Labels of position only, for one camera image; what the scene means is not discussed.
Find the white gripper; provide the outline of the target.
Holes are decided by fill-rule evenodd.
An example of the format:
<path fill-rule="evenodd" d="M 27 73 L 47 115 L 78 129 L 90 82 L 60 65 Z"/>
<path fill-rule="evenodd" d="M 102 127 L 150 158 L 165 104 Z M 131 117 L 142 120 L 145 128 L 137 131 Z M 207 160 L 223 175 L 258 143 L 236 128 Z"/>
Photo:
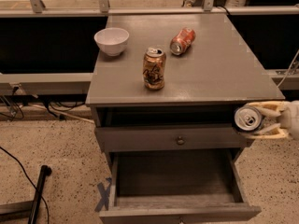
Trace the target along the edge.
<path fill-rule="evenodd" d="M 265 117 L 278 118 L 280 123 L 247 133 L 248 139 L 283 139 L 290 134 L 294 140 L 299 140 L 299 101 L 251 102 L 247 103 L 247 106 L 254 107 Z"/>

